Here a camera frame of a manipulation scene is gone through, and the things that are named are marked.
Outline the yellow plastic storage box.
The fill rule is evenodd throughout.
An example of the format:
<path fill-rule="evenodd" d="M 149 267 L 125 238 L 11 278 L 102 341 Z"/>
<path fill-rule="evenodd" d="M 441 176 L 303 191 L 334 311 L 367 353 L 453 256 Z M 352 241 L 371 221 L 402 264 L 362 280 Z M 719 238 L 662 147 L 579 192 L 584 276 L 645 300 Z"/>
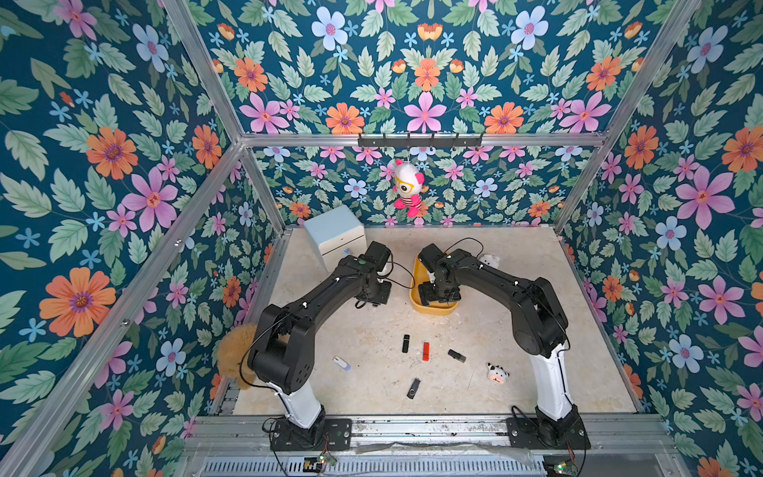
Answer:
<path fill-rule="evenodd" d="M 414 261 L 412 290 L 409 292 L 413 308 L 423 314 L 444 317 L 450 315 L 457 307 L 458 302 L 431 302 L 424 305 L 420 298 L 419 286 L 421 284 L 431 283 L 432 275 L 427 268 L 417 258 Z"/>

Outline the dark grey usb flash drive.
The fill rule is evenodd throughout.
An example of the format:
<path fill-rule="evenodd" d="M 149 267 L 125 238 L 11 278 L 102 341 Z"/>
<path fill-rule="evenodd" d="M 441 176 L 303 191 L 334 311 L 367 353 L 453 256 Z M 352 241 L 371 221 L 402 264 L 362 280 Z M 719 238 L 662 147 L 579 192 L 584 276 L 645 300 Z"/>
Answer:
<path fill-rule="evenodd" d="M 459 352 L 457 352 L 457 351 L 455 351 L 455 350 L 452 350 L 452 349 L 450 349 L 450 350 L 448 351 L 448 355 L 449 355 L 451 358 L 453 358 L 454 360 L 456 360 L 456 361 L 458 361 L 458 362 L 460 362 L 460 363 L 465 363 L 465 362 L 466 362 L 466 360 L 467 360 L 467 358 L 466 358 L 464 355 L 462 355 L 461 353 L 459 353 Z"/>

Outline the white usb flash drive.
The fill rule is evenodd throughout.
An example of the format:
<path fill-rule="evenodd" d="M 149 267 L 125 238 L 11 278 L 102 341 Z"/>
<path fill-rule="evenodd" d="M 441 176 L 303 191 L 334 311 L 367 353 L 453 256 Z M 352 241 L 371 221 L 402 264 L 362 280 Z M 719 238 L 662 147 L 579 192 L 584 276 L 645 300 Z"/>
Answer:
<path fill-rule="evenodd" d="M 351 371 L 352 366 L 341 357 L 335 356 L 333 362 L 344 371 Z"/>

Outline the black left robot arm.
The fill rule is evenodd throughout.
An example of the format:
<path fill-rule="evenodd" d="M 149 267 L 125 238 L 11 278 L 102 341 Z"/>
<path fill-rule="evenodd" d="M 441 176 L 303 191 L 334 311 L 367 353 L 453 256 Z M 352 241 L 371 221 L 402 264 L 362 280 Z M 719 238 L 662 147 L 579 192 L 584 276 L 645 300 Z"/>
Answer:
<path fill-rule="evenodd" d="M 393 284 L 385 268 L 392 256 L 387 246 L 371 242 L 364 254 L 342 258 L 328 278 L 304 296 L 262 311 L 242 363 L 274 391 L 293 427 L 319 429 L 325 417 L 309 383 L 317 332 L 348 301 L 359 308 L 387 304 Z"/>

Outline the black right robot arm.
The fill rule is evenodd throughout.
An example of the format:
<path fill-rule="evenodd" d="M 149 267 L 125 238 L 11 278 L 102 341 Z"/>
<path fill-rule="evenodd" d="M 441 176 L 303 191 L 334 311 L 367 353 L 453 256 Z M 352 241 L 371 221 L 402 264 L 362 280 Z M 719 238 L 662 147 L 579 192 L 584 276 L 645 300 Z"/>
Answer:
<path fill-rule="evenodd" d="M 514 339 L 532 359 L 536 412 L 553 423 L 566 419 L 574 409 L 565 368 L 568 320 L 552 284 L 542 277 L 510 275 L 461 248 L 443 252 L 430 244 L 418 260 L 429 275 L 418 287 L 422 304 L 458 302 L 460 288 L 467 286 L 508 308 Z"/>

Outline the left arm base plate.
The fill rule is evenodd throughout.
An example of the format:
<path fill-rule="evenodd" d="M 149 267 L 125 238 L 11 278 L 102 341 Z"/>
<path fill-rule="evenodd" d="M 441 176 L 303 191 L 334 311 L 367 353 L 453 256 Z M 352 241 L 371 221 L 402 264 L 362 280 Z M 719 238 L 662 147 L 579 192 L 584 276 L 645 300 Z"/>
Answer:
<path fill-rule="evenodd" d="M 318 419 L 303 429 L 280 417 L 266 430 L 276 451 L 343 451 L 351 447 L 352 429 L 351 419 Z"/>

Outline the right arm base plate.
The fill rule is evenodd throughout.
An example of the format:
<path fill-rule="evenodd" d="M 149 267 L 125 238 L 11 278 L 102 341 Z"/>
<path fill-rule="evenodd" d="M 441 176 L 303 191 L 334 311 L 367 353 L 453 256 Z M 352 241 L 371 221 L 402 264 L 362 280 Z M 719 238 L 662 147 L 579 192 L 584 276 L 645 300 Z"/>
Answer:
<path fill-rule="evenodd" d="M 590 450 L 591 442 L 581 419 L 557 437 L 542 437 L 536 429 L 536 419 L 508 417 L 507 435 L 512 447 L 532 450 Z"/>

